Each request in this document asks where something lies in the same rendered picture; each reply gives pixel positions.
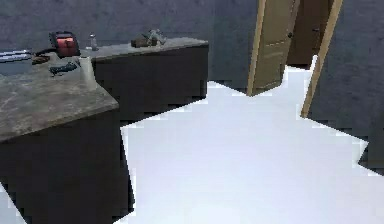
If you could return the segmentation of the brown lumpy object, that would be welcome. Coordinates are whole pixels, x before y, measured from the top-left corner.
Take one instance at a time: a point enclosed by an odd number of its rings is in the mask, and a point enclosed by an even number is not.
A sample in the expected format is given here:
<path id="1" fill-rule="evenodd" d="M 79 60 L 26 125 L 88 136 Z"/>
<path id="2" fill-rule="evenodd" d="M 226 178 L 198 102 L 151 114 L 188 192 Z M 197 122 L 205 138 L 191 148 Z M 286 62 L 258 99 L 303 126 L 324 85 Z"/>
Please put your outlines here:
<path id="1" fill-rule="evenodd" d="M 131 41 L 131 46 L 134 48 L 149 47 L 152 45 L 152 41 L 149 40 L 146 36 L 137 37 Z"/>

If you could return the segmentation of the tan room door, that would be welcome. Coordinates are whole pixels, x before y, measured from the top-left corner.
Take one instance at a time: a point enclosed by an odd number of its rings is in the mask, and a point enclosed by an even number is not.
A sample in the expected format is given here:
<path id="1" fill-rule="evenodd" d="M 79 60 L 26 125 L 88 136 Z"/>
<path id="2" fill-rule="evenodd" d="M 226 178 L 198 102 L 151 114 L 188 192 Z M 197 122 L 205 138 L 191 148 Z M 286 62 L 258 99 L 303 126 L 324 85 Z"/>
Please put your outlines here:
<path id="1" fill-rule="evenodd" d="M 301 0 L 263 0 L 262 23 L 258 29 L 255 72 L 250 89 L 254 96 L 282 83 L 296 16 Z"/>

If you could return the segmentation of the grey crumpled object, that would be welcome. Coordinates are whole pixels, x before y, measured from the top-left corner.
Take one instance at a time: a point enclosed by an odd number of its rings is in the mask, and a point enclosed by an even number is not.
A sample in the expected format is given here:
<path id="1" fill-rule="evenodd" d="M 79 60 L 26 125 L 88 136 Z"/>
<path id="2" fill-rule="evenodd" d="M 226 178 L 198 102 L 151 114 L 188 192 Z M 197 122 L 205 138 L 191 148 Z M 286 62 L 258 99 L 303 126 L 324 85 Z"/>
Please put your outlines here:
<path id="1" fill-rule="evenodd" d="M 161 45 L 164 45 L 167 41 L 167 38 L 161 33 L 159 29 L 152 29 L 149 31 L 149 40 L 158 41 Z"/>

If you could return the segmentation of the red and black appliance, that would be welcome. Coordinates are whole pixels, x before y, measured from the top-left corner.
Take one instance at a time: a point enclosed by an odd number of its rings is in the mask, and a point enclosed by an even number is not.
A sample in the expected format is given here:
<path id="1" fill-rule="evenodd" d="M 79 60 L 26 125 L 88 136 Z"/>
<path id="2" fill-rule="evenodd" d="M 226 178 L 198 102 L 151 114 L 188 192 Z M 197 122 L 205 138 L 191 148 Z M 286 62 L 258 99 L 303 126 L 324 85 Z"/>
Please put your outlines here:
<path id="1" fill-rule="evenodd" d="M 74 33 L 57 31 L 49 34 L 52 49 L 59 58 L 80 56 L 80 49 Z"/>

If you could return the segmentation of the dark blue spatula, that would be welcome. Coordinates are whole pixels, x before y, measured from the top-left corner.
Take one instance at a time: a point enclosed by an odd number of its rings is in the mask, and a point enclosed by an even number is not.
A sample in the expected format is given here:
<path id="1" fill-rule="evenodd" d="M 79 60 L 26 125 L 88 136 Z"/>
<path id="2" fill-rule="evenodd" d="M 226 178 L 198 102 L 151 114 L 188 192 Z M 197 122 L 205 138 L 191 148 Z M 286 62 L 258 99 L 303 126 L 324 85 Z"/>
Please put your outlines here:
<path id="1" fill-rule="evenodd" d="M 72 62 L 68 62 L 66 65 L 50 67 L 49 71 L 53 76 L 73 71 L 77 68 L 77 65 Z"/>

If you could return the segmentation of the dark kitchen counter cabinet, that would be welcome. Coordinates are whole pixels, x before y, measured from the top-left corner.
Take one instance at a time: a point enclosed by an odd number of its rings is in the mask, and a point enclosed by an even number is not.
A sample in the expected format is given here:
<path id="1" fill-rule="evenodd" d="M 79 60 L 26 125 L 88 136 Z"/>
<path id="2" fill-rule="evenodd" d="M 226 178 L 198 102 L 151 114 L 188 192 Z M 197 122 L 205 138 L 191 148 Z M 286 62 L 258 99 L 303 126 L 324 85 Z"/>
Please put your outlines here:
<path id="1" fill-rule="evenodd" d="M 0 185 L 26 224 L 114 224 L 133 210 L 121 127 L 205 98 L 208 43 L 104 46 L 94 74 L 0 75 Z"/>

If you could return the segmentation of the small brown dish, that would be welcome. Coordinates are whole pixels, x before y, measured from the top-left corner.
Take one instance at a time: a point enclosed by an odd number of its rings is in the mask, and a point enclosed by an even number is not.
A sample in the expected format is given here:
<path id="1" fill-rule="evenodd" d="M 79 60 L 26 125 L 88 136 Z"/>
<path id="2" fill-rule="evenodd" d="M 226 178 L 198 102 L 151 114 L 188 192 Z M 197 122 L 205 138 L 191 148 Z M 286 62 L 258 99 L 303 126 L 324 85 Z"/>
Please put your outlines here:
<path id="1" fill-rule="evenodd" d="M 37 65 L 37 64 L 43 64 L 46 63 L 50 60 L 49 56 L 41 55 L 41 56 L 33 56 L 32 57 L 32 64 Z"/>

